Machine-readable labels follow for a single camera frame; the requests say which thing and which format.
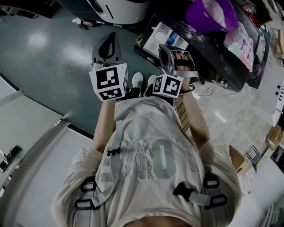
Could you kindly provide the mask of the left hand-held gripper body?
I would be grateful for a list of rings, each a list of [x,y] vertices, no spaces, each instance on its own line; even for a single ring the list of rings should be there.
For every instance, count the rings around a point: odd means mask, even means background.
[[[94,69],[89,72],[94,93],[100,101],[123,98],[126,94],[128,81],[127,64],[98,68],[96,63]]]

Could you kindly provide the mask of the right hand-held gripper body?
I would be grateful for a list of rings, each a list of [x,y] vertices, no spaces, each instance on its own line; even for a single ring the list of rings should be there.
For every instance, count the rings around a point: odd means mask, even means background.
[[[153,84],[153,94],[169,98],[178,98],[182,82],[186,78],[189,78],[190,83],[199,81],[198,70],[191,54],[188,51],[184,51],[184,54],[192,60],[194,67],[176,66],[174,69],[161,67],[160,75],[157,76]]]

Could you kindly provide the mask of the person's right hand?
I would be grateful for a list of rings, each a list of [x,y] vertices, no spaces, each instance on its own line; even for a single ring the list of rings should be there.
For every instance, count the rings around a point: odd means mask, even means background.
[[[176,66],[184,66],[190,68],[194,67],[192,60],[190,60],[184,53],[180,51],[175,51],[174,56],[175,56],[174,64]]]

